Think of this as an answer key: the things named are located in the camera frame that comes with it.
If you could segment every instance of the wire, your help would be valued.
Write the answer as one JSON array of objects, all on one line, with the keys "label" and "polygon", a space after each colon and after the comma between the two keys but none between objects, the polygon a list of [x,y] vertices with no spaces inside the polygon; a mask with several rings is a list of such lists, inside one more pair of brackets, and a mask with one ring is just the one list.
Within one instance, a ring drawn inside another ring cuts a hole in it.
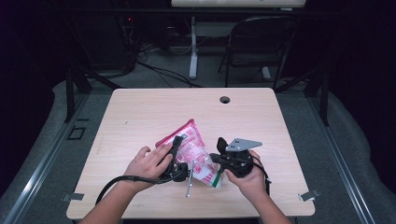
[{"label": "wire", "polygon": [[97,74],[100,74],[101,77],[105,77],[106,79],[112,79],[112,78],[116,78],[116,77],[124,77],[126,75],[128,75],[130,72],[132,72],[132,68],[125,68],[123,71],[120,71],[116,74],[111,74],[111,75],[103,75],[101,74],[101,72],[96,72]]},{"label": "wire", "polygon": [[139,54],[137,55],[139,57],[139,59],[143,62],[146,62],[149,58],[148,53],[152,50],[159,49],[159,48],[154,48],[154,46],[155,46],[154,44],[146,44],[146,45],[142,46]]},{"label": "wire", "polygon": [[[203,44],[204,42],[206,42],[206,40],[208,40],[208,39],[210,39],[210,37],[205,37],[201,42],[199,42],[196,46],[200,46],[201,44]],[[175,49],[183,49],[183,48],[188,48],[186,51],[184,51],[184,52],[177,52]],[[182,55],[182,54],[185,54],[185,53],[188,53],[190,50],[191,50],[191,48],[192,48],[192,45],[189,45],[189,46],[186,46],[186,47],[183,47],[183,46],[180,46],[180,47],[169,47],[169,49],[171,49],[175,54],[178,54],[178,55]]]},{"label": "wire", "polygon": [[179,177],[182,173],[184,172],[184,169],[181,170],[180,172],[178,172],[176,175],[174,175],[172,178],[167,178],[167,179],[150,179],[150,178],[145,178],[145,177],[141,177],[141,176],[136,176],[136,175],[120,175],[117,176],[116,178],[110,180],[110,182],[108,182],[105,187],[102,189],[102,191],[100,192],[98,198],[96,199],[96,203],[95,205],[99,204],[99,202],[102,200],[103,196],[105,195],[105,193],[108,191],[108,189],[110,189],[111,186],[113,186],[115,183],[121,181],[121,180],[131,180],[131,181],[142,181],[142,182],[146,182],[146,183],[150,183],[150,184],[164,184],[167,183],[171,180],[176,179],[177,177]]},{"label": "wire", "polygon": [[137,62],[137,63],[156,72],[163,79],[163,81],[170,87],[172,87],[172,86],[162,76],[170,77],[170,78],[176,79],[180,82],[186,83],[190,86],[190,88],[192,88],[192,87],[202,88],[203,87],[201,85],[194,84],[194,83],[190,82],[186,77],[183,77],[183,75],[181,75],[179,73],[169,71],[167,69],[163,69],[163,68],[159,68],[159,67],[154,67],[149,64],[142,63],[142,62]]},{"label": "wire", "polygon": [[251,165],[258,167],[265,175],[265,180],[264,180],[265,181],[265,190],[267,191],[267,194],[270,195],[270,184],[272,183],[270,180],[270,177],[268,176],[267,172],[265,171],[264,166],[262,165],[262,162],[260,160],[258,160],[258,158],[254,157],[252,155],[250,155],[250,156],[252,158],[256,159],[259,162],[259,164],[257,164],[254,161],[246,161],[246,160],[237,159],[237,158],[233,158],[233,161],[241,161],[241,162],[249,163]]},{"label": "wire", "polygon": [[184,22],[186,22],[187,28],[189,29],[189,31],[191,33],[191,28],[190,28],[189,23],[187,22],[187,19],[185,17],[183,19],[184,19]]}]

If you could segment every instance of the person's left hand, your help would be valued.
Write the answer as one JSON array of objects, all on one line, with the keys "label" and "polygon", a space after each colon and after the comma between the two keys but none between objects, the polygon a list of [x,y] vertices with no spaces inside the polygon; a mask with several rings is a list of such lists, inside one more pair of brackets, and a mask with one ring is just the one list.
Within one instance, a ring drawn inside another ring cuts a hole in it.
[{"label": "person's left hand", "polygon": [[[150,179],[158,178],[168,167],[172,160],[172,155],[165,157],[166,153],[172,148],[172,143],[158,146],[151,151],[149,147],[142,147],[134,159],[129,163],[124,175],[135,175]],[[132,191],[135,193],[152,186],[150,183],[142,181],[128,181]]]}]

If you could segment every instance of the pink snack bag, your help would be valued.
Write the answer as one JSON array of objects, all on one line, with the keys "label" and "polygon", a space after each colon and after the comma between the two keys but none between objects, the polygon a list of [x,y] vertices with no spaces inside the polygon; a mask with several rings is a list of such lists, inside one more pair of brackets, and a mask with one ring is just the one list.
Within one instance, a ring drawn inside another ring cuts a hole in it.
[{"label": "pink snack bag", "polygon": [[214,163],[206,152],[205,143],[199,134],[194,119],[190,119],[175,132],[156,143],[155,147],[173,142],[176,135],[183,137],[177,151],[177,161],[186,162],[190,169],[192,161],[194,161],[193,177],[208,186],[219,188],[221,185],[219,165]]}]

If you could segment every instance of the chair leg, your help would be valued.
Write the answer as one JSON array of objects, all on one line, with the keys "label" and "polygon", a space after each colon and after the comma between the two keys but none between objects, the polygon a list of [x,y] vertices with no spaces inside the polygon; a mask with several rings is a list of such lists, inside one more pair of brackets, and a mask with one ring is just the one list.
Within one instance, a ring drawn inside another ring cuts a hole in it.
[{"label": "chair leg", "polygon": [[321,94],[320,94],[320,117],[324,122],[324,125],[329,126],[327,120],[327,109],[329,104],[329,75],[327,72],[323,74],[321,83]]},{"label": "chair leg", "polygon": [[278,65],[277,65],[276,76],[275,76],[275,80],[274,80],[273,90],[276,89],[277,82],[279,81],[279,78],[280,78],[280,76],[282,75],[283,67],[284,67],[284,65],[285,65],[286,58],[288,57],[289,48],[290,48],[290,45],[288,44],[288,45],[286,46],[286,49],[282,49],[282,51],[283,51],[283,52],[281,53],[282,58],[279,60],[279,63],[278,63]]},{"label": "chair leg", "polygon": [[227,54],[226,53],[224,53],[224,55],[223,55],[223,57],[222,57],[222,59],[221,59],[221,63],[220,63],[220,66],[219,66],[219,69],[218,69],[218,73],[220,73],[221,72],[221,67],[223,66],[223,64],[224,64],[224,60],[225,60],[225,57],[227,56]]},{"label": "chair leg", "polygon": [[225,65],[225,88],[228,87],[228,75],[229,75],[230,65]]},{"label": "chair leg", "polygon": [[304,75],[302,75],[302,76],[300,76],[300,77],[295,77],[292,81],[290,81],[290,82],[288,82],[288,83],[286,83],[286,84],[283,84],[283,85],[281,85],[280,87],[277,87],[277,88],[275,89],[275,92],[278,93],[278,92],[285,91],[285,90],[287,90],[288,88],[290,88],[290,87],[296,85],[297,83],[299,83],[299,82],[301,82],[301,81],[303,81],[303,80],[305,80],[305,79],[307,79],[307,78],[309,78],[309,77],[315,76],[317,72],[318,72],[318,69],[315,68],[315,69],[313,69],[313,70],[311,70],[311,71],[305,73]]}]

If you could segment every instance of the person's right hand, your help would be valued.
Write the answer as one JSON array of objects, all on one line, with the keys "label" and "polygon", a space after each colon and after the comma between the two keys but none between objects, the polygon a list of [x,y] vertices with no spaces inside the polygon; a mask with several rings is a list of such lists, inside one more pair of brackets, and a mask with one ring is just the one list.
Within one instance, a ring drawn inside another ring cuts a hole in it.
[{"label": "person's right hand", "polygon": [[[142,147],[134,159],[129,163],[124,175],[136,175],[140,177],[156,179],[168,167],[172,155],[166,155],[172,148],[172,143],[161,145],[151,151],[149,147]],[[141,181],[125,181],[135,193],[148,189],[152,184]]]},{"label": "person's right hand", "polygon": [[[255,151],[250,150],[249,153],[258,160],[260,159],[260,156]],[[256,159],[253,159],[253,162],[260,164]],[[225,170],[225,174],[228,176],[228,179],[241,190],[242,194],[249,201],[258,196],[258,194],[267,194],[265,191],[264,173],[256,166],[253,167],[250,174],[242,178],[236,177],[229,170]]]}]

